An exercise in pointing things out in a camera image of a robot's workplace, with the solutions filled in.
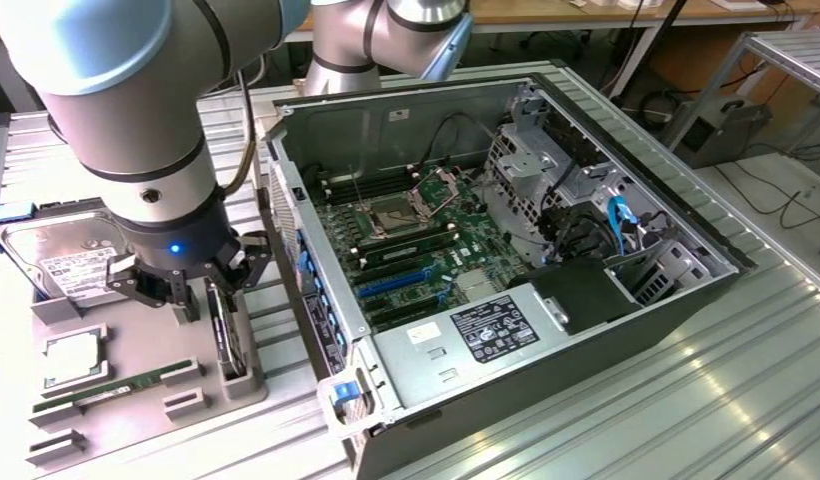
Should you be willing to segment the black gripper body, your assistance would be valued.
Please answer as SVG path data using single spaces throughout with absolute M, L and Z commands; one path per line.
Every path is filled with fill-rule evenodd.
M 162 270 L 188 270 L 212 260 L 230 260 L 241 242 L 229 223 L 222 190 L 197 209 L 165 222 L 136 222 L 113 215 L 138 259 Z

